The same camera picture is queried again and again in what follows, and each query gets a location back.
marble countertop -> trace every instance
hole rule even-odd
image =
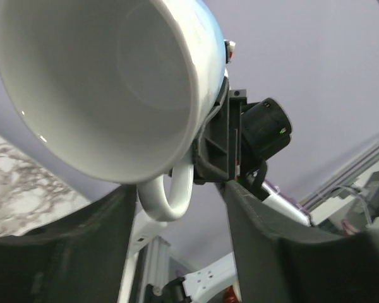
[[[21,235],[89,204],[0,137],[0,236]]]

mug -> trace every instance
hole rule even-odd
[[[187,210],[225,65],[201,0],[0,0],[0,75],[24,123],[80,172],[137,184],[158,221]]]

mug handle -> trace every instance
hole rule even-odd
[[[180,219],[190,204],[194,178],[192,152],[173,167],[169,199],[164,191],[164,177],[160,175],[153,180],[137,185],[140,203],[147,215],[160,222]]]

cup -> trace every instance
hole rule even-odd
[[[137,184],[155,220],[188,207],[190,146],[225,65],[201,0],[0,0],[0,75],[24,123],[80,172]]]

red object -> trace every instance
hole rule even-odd
[[[223,298],[224,303],[240,303],[236,294],[234,293],[233,286],[230,286],[225,291],[225,296]]]

